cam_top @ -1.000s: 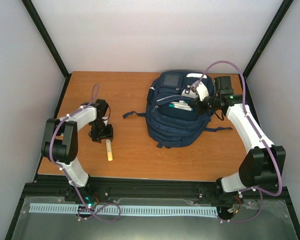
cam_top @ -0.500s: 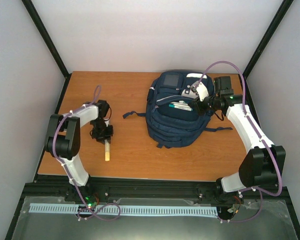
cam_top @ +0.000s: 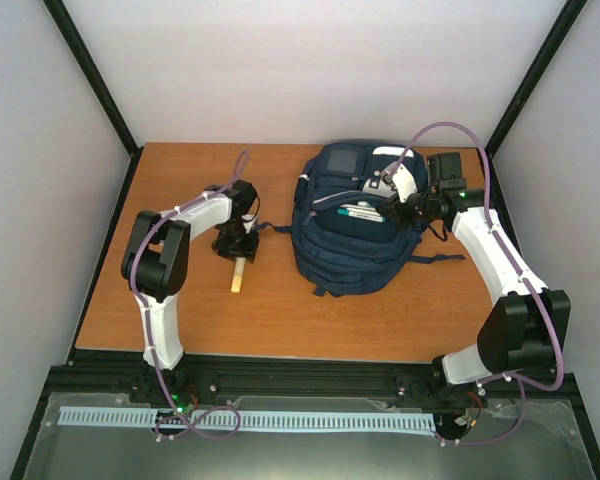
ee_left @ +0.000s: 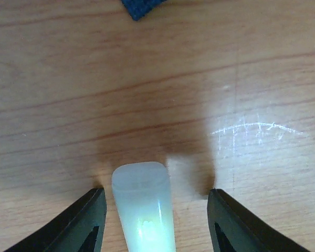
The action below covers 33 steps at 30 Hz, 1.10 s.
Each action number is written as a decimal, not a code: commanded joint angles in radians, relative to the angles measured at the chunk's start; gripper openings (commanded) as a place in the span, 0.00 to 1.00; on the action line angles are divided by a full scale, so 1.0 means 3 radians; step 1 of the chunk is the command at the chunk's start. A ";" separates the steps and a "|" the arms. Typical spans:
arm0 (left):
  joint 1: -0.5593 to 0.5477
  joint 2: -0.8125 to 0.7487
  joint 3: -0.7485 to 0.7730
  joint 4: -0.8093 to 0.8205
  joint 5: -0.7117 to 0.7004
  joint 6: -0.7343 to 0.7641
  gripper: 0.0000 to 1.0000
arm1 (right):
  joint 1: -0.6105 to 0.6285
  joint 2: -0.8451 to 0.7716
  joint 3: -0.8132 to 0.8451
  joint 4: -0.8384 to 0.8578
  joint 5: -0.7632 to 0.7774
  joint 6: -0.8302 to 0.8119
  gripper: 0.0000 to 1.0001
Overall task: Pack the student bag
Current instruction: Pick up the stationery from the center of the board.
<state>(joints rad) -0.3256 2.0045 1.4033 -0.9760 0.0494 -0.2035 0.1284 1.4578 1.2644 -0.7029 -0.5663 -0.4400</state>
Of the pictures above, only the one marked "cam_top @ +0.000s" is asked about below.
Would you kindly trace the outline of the yellow glue stick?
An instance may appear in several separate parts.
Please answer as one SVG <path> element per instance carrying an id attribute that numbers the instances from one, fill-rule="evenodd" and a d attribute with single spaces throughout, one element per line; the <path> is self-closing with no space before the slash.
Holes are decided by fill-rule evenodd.
<path id="1" fill-rule="evenodd" d="M 244 270 L 246 266 L 246 259 L 244 257 L 238 257 L 234 261 L 234 271 L 232 275 L 230 291 L 232 293 L 239 293 L 241 291 Z"/>

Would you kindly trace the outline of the green capped marker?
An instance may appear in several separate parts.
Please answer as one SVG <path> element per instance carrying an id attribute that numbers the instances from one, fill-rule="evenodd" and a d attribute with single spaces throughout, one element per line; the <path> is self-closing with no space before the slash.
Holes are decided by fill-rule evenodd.
<path id="1" fill-rule="evenodd" d="M 372 213 L 370 211 L 338 208 L 337 213 L 339 215 L 356 218 L 356 219 L 360 219 L 360 220 L 365 220 L 365 221 L 373 221 L 373 222 L 378 222 L 378 223 L 383 223 L 385 221 L 385 218 L 383 216 L 379 215 L 378 213 Z"/>

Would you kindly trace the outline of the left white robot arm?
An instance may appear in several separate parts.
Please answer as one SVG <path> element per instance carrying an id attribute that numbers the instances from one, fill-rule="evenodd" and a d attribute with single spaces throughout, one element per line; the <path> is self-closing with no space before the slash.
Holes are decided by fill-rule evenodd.
<path id="1" fill-rule="evenodd" d="M 241 289 L 244 269 L 255 259 L 259 197 L 255 187 L 237 180 L 212 185 L 194 200 L 171 210 L 143 210 L 136 216 L 121 263 L 143 321 L 145 361 L 160 371 L 152 388 L 166 402 L 181 400 L 188 378 L 175 369 L 184 350 L 179 338 L 177 299 L 189 266 L 190 243 L 218 231 L 213 252 L 234 263 L 231 291 Z"/>

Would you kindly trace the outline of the navy blue backpack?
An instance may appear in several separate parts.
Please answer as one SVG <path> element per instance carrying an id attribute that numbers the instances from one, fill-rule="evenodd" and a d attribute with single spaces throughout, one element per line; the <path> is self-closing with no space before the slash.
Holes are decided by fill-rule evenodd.
<path id="1" fill-rule="evenodd" d="M 427 226 L 398 231 L 385 217 L 378 223 L 337 213 L 342 204 L 358 202 L 368 203 L 376 208 L 370 212 L 378 213 L 386 200 L 380 175 L 395 161 L 413 174 L 417 189 L 428 187 L 425 160 L 419 152 L 379 140 L 331 143 L 305 164 L 296 183 L 291 223 L 275 230 L 290 236 L 297 269 L 314 284 L 315 295 L 375 293 L 408 262 L 449 260 L 447 254 L 415 254 Z"/>

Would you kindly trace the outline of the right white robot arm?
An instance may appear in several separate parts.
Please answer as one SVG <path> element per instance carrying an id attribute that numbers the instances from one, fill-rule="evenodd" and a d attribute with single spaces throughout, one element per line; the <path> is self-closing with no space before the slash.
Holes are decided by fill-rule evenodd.
<path id="1" fill-rule="evenodd" d="M 418 190 L 404 166 L 414 152 L 381 147 L 392 160 L 380 178 L 392 191 L 378 209 L 397 227 L 441 221 L 464 246 L 488 289 L 492 309 L 474 344 L 439 358 L 446 386 L 518 380 L 544 391 L 558 390 L 565 376 L 562 344 L 571 303 L 527 266 L 490 206 L 486 187 L 469 188 L 460 156 L 428 160 L 429 186 Z"/>

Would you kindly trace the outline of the purple capped marker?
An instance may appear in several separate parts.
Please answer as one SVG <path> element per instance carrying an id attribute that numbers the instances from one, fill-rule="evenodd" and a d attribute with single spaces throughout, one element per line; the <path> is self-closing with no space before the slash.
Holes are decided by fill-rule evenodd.
<path id="1" fill-rule="evenodd" d="M 358 210 L 366 210 L 366 211 L 375 211 L 376 208 L 369 205 L 366 202 L 358 202 L 357 204 L 342 204 L 343 208 L 346 209 L 358 209 Z"/>

